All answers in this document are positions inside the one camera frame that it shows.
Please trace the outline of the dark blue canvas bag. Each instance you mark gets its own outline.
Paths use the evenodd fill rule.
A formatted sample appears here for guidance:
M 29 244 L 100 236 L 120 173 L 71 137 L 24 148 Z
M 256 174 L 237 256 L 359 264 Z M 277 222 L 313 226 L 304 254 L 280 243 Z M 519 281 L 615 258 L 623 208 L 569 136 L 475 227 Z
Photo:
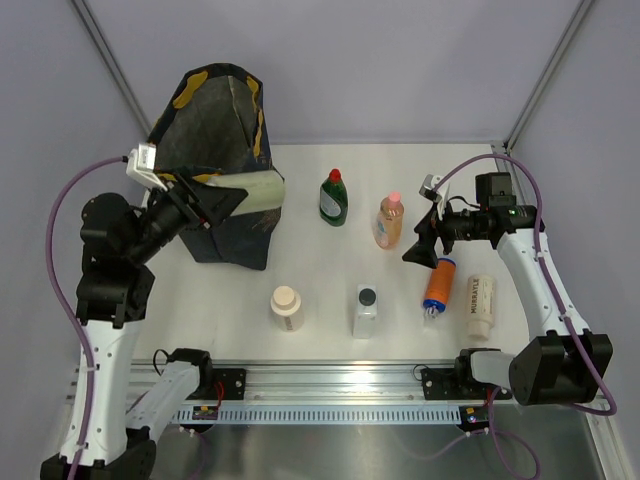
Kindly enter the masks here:
M 214 176 L 274 171 L 263 108 L 263 84 L 243 68 L 214 63 L 187 72 L 147 142 L 156 147 L 155 167 L 171 179 L 175 172 L 203 196 Z M 251 270 L 267 267 L 271 235 L 280 206 L 234 215 L 207 230 L 180 234 L 194 261 L 228 263 Z

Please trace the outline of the peach baby oil bottle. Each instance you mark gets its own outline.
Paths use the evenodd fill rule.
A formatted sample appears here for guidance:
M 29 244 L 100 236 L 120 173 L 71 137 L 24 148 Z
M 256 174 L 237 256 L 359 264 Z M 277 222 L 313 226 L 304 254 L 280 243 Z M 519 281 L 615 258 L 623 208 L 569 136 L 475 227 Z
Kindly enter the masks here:
M 373 223 L 373 237 L 376 244 L 385 250 L 393 249 L 401 238 L 404 205 L 399 192 L 391 192 L 380 202 Z

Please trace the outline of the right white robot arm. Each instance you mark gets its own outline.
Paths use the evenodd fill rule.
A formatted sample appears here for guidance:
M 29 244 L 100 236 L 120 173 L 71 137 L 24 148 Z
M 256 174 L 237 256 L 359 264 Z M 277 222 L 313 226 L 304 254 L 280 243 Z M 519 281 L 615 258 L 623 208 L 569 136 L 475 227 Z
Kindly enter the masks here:
M 491 385 L 509 391 L 523 406 L 559 404 L 583 410 L 603 390 L 611 341 L 592 333 L 573 305 L 536 221 L 539 210 L 518 203 L 510 175 L 481 174 L 475 188 L 478 209 L 454 211 L 444 178 L 427 176 L 420 193 L 432 207 L 416 225 L 418 240 L 403 259 L 435 268 L 437 244 L 449 254 L 457 241 L 489 242 L 513 280 L 529 342 L 516 355 L 486 348 L 461 351 L 452 375 L 454 388 L 474 397 Z

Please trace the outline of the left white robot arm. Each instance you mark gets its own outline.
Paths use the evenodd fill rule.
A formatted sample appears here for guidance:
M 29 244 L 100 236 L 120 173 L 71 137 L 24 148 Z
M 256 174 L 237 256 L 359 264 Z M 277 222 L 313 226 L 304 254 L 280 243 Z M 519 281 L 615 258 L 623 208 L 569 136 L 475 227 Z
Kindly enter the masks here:
M 143 209 L 116 193 L 84 206 L 77 305 L 66 310 L 81 343 L 77 390 L 64 443 L 42 463 L 41 478 L 149 478 L 158 440 L 181 404 L 213 391 L 209 353 L 182 348 L 140 401 L 127 406 L 133 354 L 155 281 L 146 264 L 184 229 L 219 226 L 247 195 L 215 187 L 201 200 L 177 177 Z

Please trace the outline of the pale green cylindrical bottle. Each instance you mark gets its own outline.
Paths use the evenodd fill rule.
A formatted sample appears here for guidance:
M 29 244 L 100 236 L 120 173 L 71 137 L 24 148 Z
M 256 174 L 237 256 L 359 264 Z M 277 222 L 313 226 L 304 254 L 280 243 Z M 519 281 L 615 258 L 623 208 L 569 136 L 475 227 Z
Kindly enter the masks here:
M 248 193 L 232 216 L 278 209 L 285 199 L 284 179 L 276 170 L 215 175 L 205 184 L 209 187 L 244 189 Z

